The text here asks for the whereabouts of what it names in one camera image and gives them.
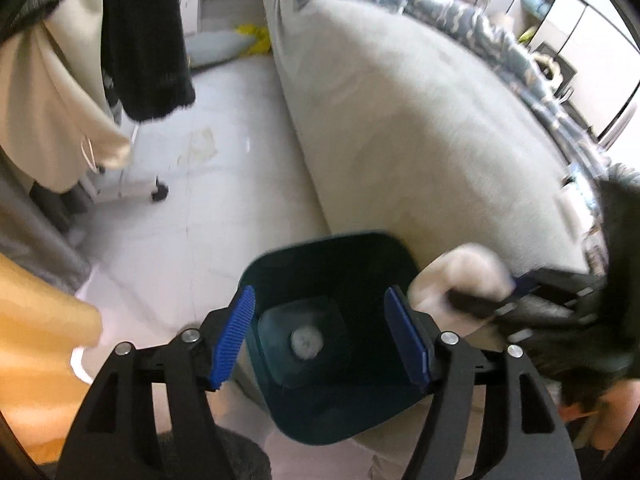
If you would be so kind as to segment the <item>person right hand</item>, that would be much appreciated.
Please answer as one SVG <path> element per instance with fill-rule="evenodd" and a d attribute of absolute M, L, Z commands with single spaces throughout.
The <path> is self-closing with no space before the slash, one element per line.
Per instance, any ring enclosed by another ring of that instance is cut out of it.
<path fill-rule="evenodd" d="M 604 455 L 611 453 L 634 418 L 639 407 L 638 379 L 621 380 L 605 391 L 597 402 L 597 407 L 585 410 L 579 403 L 567 405 L 560 402 L 558 411 L 564 422 L 597 415 L 590 444 Z"/>

